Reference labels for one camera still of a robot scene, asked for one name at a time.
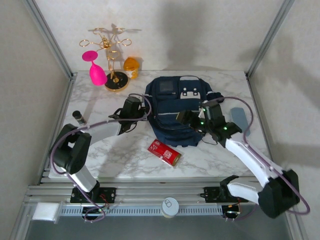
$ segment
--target red snack box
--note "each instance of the red snack box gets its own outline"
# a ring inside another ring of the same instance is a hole
[[[181,154],[157,139],[149,146],[148,151],[159,157],[171,166],[175,166],[181,158]]]

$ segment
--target gray wall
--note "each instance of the gray wall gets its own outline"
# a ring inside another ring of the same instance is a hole
[[[320,1],[296,0],[252,79],[274,160],[299,176],[311,205],[302,216],[310,240],[320,234]]]
[[[88,30],[130,30],[118,44],[123,59],[143,58],[143,70],[245,71],[283,0],[36,0],[73,71],[88,71],[81,55],[97,45],[80,47],[83,39],[100,42]],[[99,51],[94,61],[108,68]]]
[[[0,239],[9,238],[67,79],[21,0],[0,7]]]

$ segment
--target backpack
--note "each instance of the backpack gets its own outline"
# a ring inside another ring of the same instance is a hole
[[[200,103],[223,97],[197,76],[157,77],[146,86],[145,96],[151,104],[148,121],[155,136],[160,142],[173,147],[197,146],[202,139],[189,125],[179,123],[177,114],[183,110],[199,113]]]

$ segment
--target marble table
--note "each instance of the marble table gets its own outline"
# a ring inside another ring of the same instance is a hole
[[[224,96],[239,97],[248,102],[254,111],[254,121],[250,142],[269,156],[258,120],[253,99],[242,71],[140,71],[137,79],[131,80],[128,87],[118,93],[110,92],[104,86],[91,83],[89,72],[80,71],[66,111],[64,124],[78,126],[72,112],[79,110],[89,124],[105,120],[108,115],[121,108],[130,93],[144,93],[146,85],[160,76],[194,75],[208,82],[214,92]],[[249,110],[239,101],[227,99],[221,104],[227,121],[231,119],[231,109],[242,107],[250,119]],[[85,165],[97,178],[187,178],[187,177],[228,177],[230,175],[253,176],[248,168],[231,152],[220,145],[200,142],[197,147],[178,147],[183,152],[182,159],[171,167],[150,153],[147,148],[155,139],[155,134],[147,121],[139,122],[130,133],[105,138],[91,145]],[[203,138],[213,142],[209,135]],[[52,170],[49,178],[65,178]]]

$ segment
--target small black bottle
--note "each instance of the small black bottle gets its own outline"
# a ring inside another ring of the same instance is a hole
[[[84,117],[82,116],[80,111],[74,111],[72,113],[72,116],[75,118],[75,120],[77,120],[77,122],[83,126],[87,124],[87,121],[84,119]]]

